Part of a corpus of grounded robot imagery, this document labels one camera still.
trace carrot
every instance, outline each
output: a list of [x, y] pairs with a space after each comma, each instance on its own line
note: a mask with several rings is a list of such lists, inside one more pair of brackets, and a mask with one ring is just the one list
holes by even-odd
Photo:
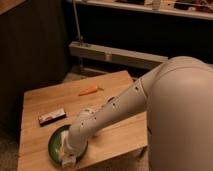
[[91, 86], [91, 87], [89, 87], [87, 89], [84, 89], [84, 90], [80, 91], [78, 95], [79, 96], [84, 96], [84, 95], [87, 95], [87, 94], [95, 93], [98, 90], [103, 90], [103, 89], [98, 87], [98, 86]]

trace green bowl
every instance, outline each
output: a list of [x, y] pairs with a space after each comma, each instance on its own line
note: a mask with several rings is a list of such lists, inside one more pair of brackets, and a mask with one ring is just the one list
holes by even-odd
[[[64, 126], [58, 128], [52, 134], [52, 136], [49, 139], [49, 143], [48, 143], [48, 153], [49, 153], [49, 156], [50, 156], [50, 158], [52, 159], [52, 161], [54, 163], [56, 163], [57, 165], [60, 165], [60, 166], [62, 165], [62, 161], [58, 159], [58, 151], [59, 151], [59, 149], [61, 147], [61, 133], [63, 131], [69, 130], [70, 126], [71, 125], [64, 125]], [[83, 158], [83, 156], [86, 153], [87, 146], [88, 146], [88, 142], [87, 142], [84, 150], [82, 151], [82, 153], [79, 156], [77, 156], [76, 162], [79, 162]]]

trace wooden tabletop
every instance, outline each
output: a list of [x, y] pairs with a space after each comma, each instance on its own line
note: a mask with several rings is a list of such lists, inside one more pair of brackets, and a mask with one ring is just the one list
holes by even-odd
[[[28, 91], [24, 95], [24, 109], [19, 149], [19, 171], [62, 170], [52, 164], [48, 155], [48, 140], [62, 125], [71, 124], [76, 114], [85, 107], [98, 109], [110, 97], [118, 95], [132, 84], [126, 71], [73, 81], [47, 88]], [[104, 91], [78, 96], [78, 92], [92, 85]], [[44, 127], [38, 124], [38, 116], [64, 108], [67, 118]], [[147, 145], [146, 114], [140, 113], [101, 130], [89, 140], [84, 158], [74, 167], [77, 170]]]
[[0, 0], [0, 15], [25, 1], [26, 0]]

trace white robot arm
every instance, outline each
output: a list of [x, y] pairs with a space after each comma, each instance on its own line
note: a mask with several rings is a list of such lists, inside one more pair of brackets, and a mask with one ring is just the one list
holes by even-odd
[[98, 112], [82, 111], [65, 135], [65, 155], [75, 158], [98, 130], [147, 110], [150, 171], [212, 171], [212, 103], [213, 70], [194, 58], [173, 58]]

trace floor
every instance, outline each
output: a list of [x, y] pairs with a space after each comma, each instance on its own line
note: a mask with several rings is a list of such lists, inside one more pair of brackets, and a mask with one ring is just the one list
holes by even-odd
[[[64, 82], [84, 79], [88, 76], [96, 76], [105, 73], [96, 70], [85, 70], [79, 73], [78, 67], [73, 67], [67, 74]], [[0, 171], [17, 170], [18, 144], [7, 134], [0, 130]], [[122, 156], [98, 163], [82, 171], [148, 171], [147, 150], [141, 155], [141, 149]]]

